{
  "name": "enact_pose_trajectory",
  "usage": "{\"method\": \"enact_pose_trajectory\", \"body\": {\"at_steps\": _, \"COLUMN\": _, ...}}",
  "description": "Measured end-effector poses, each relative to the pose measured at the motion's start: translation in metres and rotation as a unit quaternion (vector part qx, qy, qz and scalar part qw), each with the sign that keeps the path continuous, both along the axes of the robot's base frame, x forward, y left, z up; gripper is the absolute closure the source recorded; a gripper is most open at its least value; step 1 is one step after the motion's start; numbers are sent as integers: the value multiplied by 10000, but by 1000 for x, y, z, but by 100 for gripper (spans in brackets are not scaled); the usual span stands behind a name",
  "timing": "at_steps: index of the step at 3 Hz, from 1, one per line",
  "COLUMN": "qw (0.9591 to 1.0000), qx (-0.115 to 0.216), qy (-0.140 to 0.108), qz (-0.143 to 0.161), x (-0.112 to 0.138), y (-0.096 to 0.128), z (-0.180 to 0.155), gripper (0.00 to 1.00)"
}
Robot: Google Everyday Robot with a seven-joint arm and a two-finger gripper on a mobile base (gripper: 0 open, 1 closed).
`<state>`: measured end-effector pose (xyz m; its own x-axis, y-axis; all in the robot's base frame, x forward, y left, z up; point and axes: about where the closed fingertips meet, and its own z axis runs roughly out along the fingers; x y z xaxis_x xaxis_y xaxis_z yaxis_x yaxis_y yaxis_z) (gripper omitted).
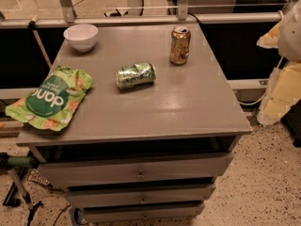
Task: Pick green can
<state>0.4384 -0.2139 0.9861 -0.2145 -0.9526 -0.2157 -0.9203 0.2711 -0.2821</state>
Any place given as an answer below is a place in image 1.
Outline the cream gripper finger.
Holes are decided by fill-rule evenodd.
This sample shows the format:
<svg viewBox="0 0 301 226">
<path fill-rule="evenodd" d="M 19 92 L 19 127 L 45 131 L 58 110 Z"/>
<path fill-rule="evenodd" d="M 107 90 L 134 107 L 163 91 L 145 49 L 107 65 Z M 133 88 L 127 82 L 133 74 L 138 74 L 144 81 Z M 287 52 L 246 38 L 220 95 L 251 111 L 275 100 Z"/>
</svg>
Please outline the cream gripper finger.
<svg viewBox="0 0 301 226">
<path fill-rule="evenodd" d="M 277 49 L 279 29 L 281 25 L 282 22 L 278 22 L 277 24 L 275 24 L 267 33 L 265 33 L 257 40 L 256 45 L 265 49 L 272 49 L 272 48 Z"/>
<path fill-rule="evenodd" d="M 280 121 L 301 100 L 301 64 L 286 63 L 283 69 L 274 68 L 261 101 L 257 121 L 272 125 Z"/>
</svg>

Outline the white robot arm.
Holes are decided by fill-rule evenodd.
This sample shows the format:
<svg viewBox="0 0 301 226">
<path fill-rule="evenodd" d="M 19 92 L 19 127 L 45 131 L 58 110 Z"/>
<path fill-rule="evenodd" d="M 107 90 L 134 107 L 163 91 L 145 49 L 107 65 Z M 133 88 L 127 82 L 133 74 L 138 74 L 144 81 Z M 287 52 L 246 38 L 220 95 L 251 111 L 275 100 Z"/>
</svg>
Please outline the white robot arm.
<svg viewBox="0 0 301 226">
<path fill-rule="evenodd" d="M 301 100 L 301 0 L 258 39 L 257 45 L 266 49 L 277 48 L 280 55 L 257 114 L 260 124 L 272 125 Z"/>
</svg>

